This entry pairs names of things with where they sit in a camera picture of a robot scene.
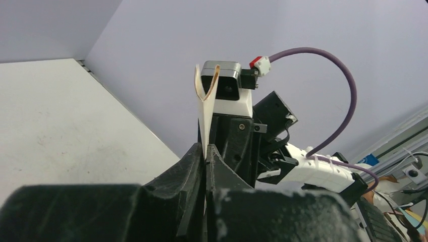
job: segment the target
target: gray wall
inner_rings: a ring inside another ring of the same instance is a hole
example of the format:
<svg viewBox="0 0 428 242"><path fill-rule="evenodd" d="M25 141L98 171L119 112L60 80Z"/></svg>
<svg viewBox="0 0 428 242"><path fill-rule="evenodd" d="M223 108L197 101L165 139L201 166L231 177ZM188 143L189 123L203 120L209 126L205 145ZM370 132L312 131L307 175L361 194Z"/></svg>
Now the gray wall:
<svg viewBox="0 0 428 242"><path fill-rule="evenodd" d="M84 59L122 0L1 0L0 63Z"/></svg>
<svg viewBox="0 0 428 242"><path fill-rule="evenodd" d="M181 156L196 141L196 63L328 50L352 71L359 99L349 128L323 152L352 159L428 104L427 26L423 0L123 0L86 64ZM344 77L319 56L278 61L259 86L254 102L276 90L295 112L291 142L300 147L329 136L349 105Z"/></svg>

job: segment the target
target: cable connector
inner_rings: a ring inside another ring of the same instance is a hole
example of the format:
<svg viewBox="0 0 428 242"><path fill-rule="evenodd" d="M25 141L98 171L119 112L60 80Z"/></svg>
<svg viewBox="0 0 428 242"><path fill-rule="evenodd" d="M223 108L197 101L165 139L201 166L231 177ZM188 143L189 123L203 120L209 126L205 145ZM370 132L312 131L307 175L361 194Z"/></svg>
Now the cable connector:
<svg viewBox="0 0 428 242"><path fill-rule="evenodd" d="M250 68L257 68L258 77L264 77L271 70L271 62L268 56L258 56L250 62Z"/></svg>

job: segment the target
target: purple cable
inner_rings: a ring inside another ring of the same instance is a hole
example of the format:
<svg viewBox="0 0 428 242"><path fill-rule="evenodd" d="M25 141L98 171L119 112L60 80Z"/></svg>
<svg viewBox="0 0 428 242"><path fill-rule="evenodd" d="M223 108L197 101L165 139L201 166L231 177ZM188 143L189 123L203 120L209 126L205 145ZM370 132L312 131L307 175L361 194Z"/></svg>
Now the purple cable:
<svg viewBox="0 0 428 242"><path fill-rule="evenodd" d="M322 160L322 161L326 161L326 162L331 162L334 165L339 165L339 166L344 166L344 167L347 167L347 168L353 168L353 169L356 169L356 170L361 170L361 171L363 171L363 172L371 175L375 179L374 183L373 183L373 185L371 187L367 188L367 190L365 190L364 193L368 193L371 190L374 190L378 186L378 184L379 184L379 178L378 178L378 176L376 174L374 174L372 171L368 170L368 169L365 169L365 168L362 168L362 167L359 167L359 166L356 166L356 165L347 164L347 163L340 162L340 161L331 160L331 159L325 158L323 156L318 156L317 155L316 157L318 158L318 160ZM315 156L312 155L308 159L315 160Z"/></svg>
<svg viewBox="0 0 428 242"><path fill-rule="evenodd" d="M351 121L352 116L354 115L355 108L357 106L357 87L355 86L354 78L352 77L351 72L348 70L348 68L343 64L337 57L335 57L333 54L317 48L312 47L300 47L300 48L293 48L281 51L277 54L274 54L269 57L269 61L272 63L278 59L281 59L283 57L293 55L293 54L300 54L300 53L310 53L310 54L317 54L321 55L322 57L325 57L329 59L331 62L337 65L337 67L343 72L343 74L346 77L346 80L349 84L349 89L351 90L351 104L349 105L348 113L346 114L345 119L343 120L342 124L337 128L336 131L330 137L328 137L324 142L313 148L310 152L306 154L306 158L312 156L325 146L327 146L329 143L331 143L335 138L339 136L339 134L348 126L349 122Z"/></svg>

